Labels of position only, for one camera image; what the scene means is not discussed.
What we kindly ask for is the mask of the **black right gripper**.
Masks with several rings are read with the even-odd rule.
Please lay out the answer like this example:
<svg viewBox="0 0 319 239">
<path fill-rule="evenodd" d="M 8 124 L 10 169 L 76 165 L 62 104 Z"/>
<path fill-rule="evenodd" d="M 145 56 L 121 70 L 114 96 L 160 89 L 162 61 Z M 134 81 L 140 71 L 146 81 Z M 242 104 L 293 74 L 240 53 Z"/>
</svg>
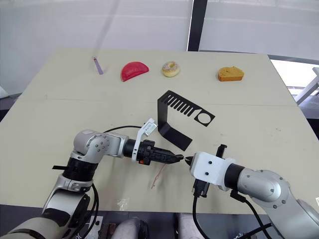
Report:
<svg viewBox="0 0 319 239">
<path fill-rule="evenodd" d="M 220 157 L 220 158 L 223 158 L 223 154 L 224 154 L 224 151 L 225 151 L 226 148 L 227 148 L 227 145 L 221 144 L 218 147 L 218 149 L 217 149 L 216 156 Z M 187 156 L 185 158 L 185 161 L 189 162 L 188 164 L 189 164 L 190 167 L 192 166 L 192 163 L 193 163 L 192 159 L 193 159 L 192 156 Z M 202 180 L 195 179 L 195 182 L 194 182 L 194 185 L 193 185 L 193 195 L 194 195 L 194 197 L 196 197 L 196 198 L 199 198 L 199 197 L 206 198 L 208 189 L 209 189 L 209 183 L 208 182 L 204 182 Z"/>
</svg>

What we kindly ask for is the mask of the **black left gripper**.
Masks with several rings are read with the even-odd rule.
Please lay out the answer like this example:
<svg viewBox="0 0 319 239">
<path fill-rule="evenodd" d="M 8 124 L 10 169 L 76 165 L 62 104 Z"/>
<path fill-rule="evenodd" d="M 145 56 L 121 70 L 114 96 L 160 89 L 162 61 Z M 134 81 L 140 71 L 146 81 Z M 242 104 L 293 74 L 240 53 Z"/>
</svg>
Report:
<svg viewBox="0 0 319 239">
<path fill-rule="evenodd" d="M 155 147 L 155 142 L 151 140 L 144 140 L 140 143 L 138 149 L 138 163 L 143 165 L 150 165 L 151 155 L 154 152 L 154 161 L 163 164 L 174 164 L 184 159 L 181 154 L 174 155 L 171 151 Z"/>
</svg>

